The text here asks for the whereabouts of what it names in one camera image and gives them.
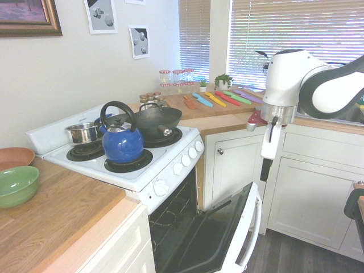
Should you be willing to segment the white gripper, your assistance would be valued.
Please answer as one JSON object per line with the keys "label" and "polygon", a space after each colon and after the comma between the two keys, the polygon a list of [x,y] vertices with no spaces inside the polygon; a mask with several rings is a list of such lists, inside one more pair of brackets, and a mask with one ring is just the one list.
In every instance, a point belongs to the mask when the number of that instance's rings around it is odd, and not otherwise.
{"label": "white gripper", "polygon": [[271,160],[275,159],[276,151],[278,149],[279,138],[281,133],[281,124],[277,123],[273,126],[269,123],[266,127],[261,156],[264,158],[262,163],[262,169],[260,173],[260,180],[266,182],[269,176],[269,171],[271,167]]}

